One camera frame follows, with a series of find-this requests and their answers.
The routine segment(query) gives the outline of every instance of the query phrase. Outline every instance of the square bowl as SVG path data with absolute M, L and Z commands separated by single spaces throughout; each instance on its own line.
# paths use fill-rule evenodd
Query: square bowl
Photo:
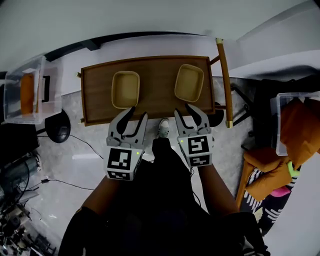
M 111 101 L 117 109 L 135 107 L 139 100 L 140 77 L 133 71 L 119 71 L 114 74 Z
M 204 72 L 201 68 L 183 64 L 176 76 L 174 94 L 180 100 L 196 102 L 204 84 Z

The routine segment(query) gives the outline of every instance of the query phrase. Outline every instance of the foot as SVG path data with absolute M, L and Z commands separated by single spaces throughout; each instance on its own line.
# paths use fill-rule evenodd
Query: foot
M 169 128 L 170 128 L 169 119 L 163 118 L 160 121 L 158 134 L 156 135 L 156 138 L 167 138 L 169 134 Z

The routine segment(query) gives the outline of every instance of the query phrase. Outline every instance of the wooden tray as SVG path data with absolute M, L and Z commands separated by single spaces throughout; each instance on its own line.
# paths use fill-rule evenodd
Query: wooden tray
M 81 69 L 82 109 L 85 126 L 110 123 L 121 111 L 113 106 L 111 88 L 118 71 L 134 71 L 140 76 L 139 102 L 132 120 L 146 111 L 149 119 L 173 117 L 175 108 L 189 116 L 185 101 L 175 96 L 179 68 L 190 64 L 203 70 L 199 100 L 193 105 L 206 114 L 215 113 L 215 97 L 209 57 L 152 56 L 130 58 L 83 67 Z

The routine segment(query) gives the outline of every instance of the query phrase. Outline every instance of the plastic storage bin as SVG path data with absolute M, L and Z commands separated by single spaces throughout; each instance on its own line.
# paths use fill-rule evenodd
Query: plastic storage bin
M 305 98 L 317 98 L 317 100 L 319 100 L 320 91 L 279 93 L 275 98 L 270 99 L 271 114 L 272 116 L 274 114 L 277 114 L 277 135 L 275 152 L 278 156 L 288 155 L 286 146 L 280 141 L 281 109 L 294 98 L 299 98 L 301 101 L 304 101 Z
M 30 74 L 33 82 L 29 82 L 29 100 L 32 101 L 28 113 L 22 111 L 21 90 L 22 78 Z M 14 70 L 8 71 L 5 76 L 3 93 L 4 121 L 12 124 L 38 125 L 45 118 L 61 112 L 61 84 L 57 82 L 58 68 L 46 61 L 44 56 L 37 56 L 26 61 Z

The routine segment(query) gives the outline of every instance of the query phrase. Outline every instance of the wooden chair leg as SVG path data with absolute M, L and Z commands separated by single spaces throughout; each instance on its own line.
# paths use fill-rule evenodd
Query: wooden chair leg
M 225 54 L 225 49 L 224 49 L 222 39 L 216 38 L 215 41 L 216 41 L 216 46 L 218 48 L 219 59 L 220 59 L 221 69 L 222 69 L 225 105 L 226 105 L 226 108 L 225 108 L 226 127 L 232 128 L 233 127 L 232 97 L 231 97 L 231 87 L 230 87 L 230 78 L 229 78 L 229 72 L 228 72 L 227 59 L 226 59 L 226 54 Z

